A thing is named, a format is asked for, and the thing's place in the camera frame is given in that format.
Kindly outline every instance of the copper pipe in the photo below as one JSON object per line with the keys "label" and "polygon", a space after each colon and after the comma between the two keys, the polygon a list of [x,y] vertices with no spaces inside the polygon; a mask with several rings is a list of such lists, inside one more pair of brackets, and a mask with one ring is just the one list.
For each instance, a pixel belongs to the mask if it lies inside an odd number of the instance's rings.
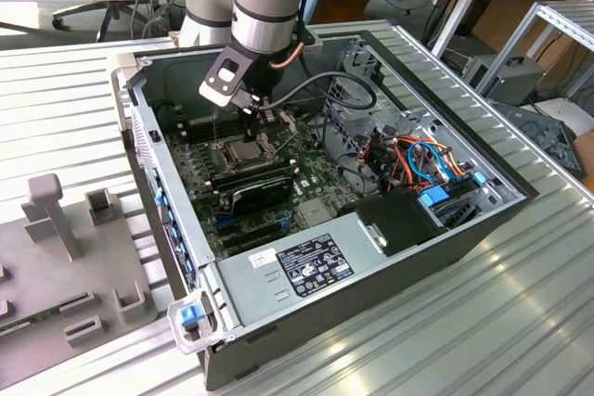
{"label": "copper pipe", "polygon": [[270,62],[270,68],[272,70],[286,69],[290,64],[292,64],[295,61],[297,57],[299,57],[304,48],[305,44],[303,42],[300,42],[299,44],[297,44],[297,46],[295,46],[293,52],[285,60],[283,60],[282,62]]}

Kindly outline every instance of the office chair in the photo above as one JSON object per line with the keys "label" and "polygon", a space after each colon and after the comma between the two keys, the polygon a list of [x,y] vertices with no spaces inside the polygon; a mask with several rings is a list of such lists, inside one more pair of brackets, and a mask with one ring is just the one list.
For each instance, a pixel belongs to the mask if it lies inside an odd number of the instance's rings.
{"label": "office chair", "polygon": [[[133,5],[134,2],[134,0],[109,0],[60,9],[52,14],[52,26],[59,31],[68,30],[68,27],[64,25],[65,17],[78,13],[86,13],[88,11],[97,11],[99,9],[105,8],[105,16],[103,17],[101,27],[97,32],[96,40],[96,42],[104,42],[105,35],[108,32],[108,27],[110,26],[111,20],[118,20],[120,18],[120,13],[124,13],[132,17],[132,8],[130,5]],[[142,5],[149,2],[149,0],[141,0],[139,4]],[[148,21],[147,18],[140,14],[139,11],[136,12],[135,20],[139,20],[142,23],[147,23]]]}

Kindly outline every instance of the sticker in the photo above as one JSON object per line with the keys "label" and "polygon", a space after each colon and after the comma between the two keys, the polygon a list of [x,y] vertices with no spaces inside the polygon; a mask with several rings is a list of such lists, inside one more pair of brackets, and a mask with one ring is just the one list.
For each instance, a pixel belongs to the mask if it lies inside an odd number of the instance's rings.
{"label": "sticker", "polygon": [[330,234],[283,250],[277,259],[299,297],[307,297],[354,274]]}
{"label": "sticker", "polygon": [[268,248],[257,254],[252,254],[248,257],[248,260],[252,264],[253,269],[256,269],[265,264],[274,262],[277,259],[277,256],[275,255],[276,253],[274,248]]}

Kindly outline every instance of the power supply label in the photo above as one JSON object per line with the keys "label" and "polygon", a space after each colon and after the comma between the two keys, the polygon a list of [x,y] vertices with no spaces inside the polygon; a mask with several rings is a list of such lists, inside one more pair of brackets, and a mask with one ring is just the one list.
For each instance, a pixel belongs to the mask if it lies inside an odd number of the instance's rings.
{"label": "power supply label", "polygon": [[299,297],[307,297],[353,275],[353,269],[330,234],[277,253],[277,259]]}

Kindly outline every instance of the metal workbench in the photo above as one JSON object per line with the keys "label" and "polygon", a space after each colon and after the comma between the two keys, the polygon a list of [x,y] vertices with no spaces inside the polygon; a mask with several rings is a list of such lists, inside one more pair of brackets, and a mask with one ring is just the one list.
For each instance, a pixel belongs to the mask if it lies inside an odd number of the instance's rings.
{"label": "metal workbench", "polygon": [[[215,394],[592,394],[594,197],[406,32],[384,21],[365,27],[540,196],[461,262]],[[6,177],[6,166],[19,167],[17,179],[0,181],[0,216],[16,218],[20,182],[32,169],[68,178],[68,201],[107,185],[123,197],[160,310],[171,291],[117,138],[102,64],[108,54],[170,45],[158,40],[0,54],[0,175]],[[416,103],[396,79],[389,85],[403,103]],[[197,359],[178,352],[160,319],[5,393],[205,391]]]}
{"label": "metal workbench", "polygon": [[[476,91],[483,95],[497,76],[497,72],[530,31],[538,19],[545,20],[548,25],[528,49],[526,55],[535,57],[554,30],[573,38],[590,52],[594,52],[594,2],[536,2],[528,10],[518,28],[503,46],[497,57],[476,86]],[[567,90],[567,97],[572,97],[594,74],[594,64],[575,80]]]}

